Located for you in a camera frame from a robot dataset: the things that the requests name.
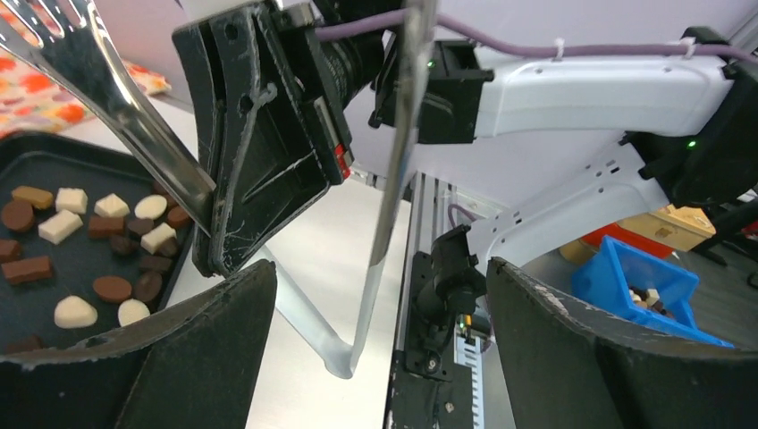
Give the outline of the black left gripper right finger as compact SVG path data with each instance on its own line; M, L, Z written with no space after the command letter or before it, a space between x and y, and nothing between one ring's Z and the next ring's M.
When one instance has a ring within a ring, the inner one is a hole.
M755 352L633 324L499 257L486 284L517 427L756 427Z

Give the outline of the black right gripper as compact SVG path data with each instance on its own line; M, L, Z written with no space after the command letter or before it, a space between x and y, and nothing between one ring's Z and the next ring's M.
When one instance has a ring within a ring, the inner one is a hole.
M401 1L317 1L329 26ZM383 31L320 41L311 5L246 3L172 35L189 86L198 158L215 182L192 260L229 276L281 228L344 182L352 156L344 108L384 61Z

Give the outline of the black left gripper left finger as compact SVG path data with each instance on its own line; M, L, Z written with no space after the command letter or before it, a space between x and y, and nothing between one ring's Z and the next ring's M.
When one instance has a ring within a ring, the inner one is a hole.
M242 428L274 313L260 260L213 288L68 349L1 359L4 428Z

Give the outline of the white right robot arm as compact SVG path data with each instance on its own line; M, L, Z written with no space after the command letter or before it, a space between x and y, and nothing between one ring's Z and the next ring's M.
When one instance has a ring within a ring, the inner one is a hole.
M287 10L251 1L179 27L173 43L195 109L195 175L167 190L206 236L198 269L238 271L283 226L349 174L344 109L376 85L371 119L396 130L370 273L383 269L410 153L531 130L632 130L686 137L729 130L737 79L717 63L750 63L701 28L662 45L514 46L426 4Z

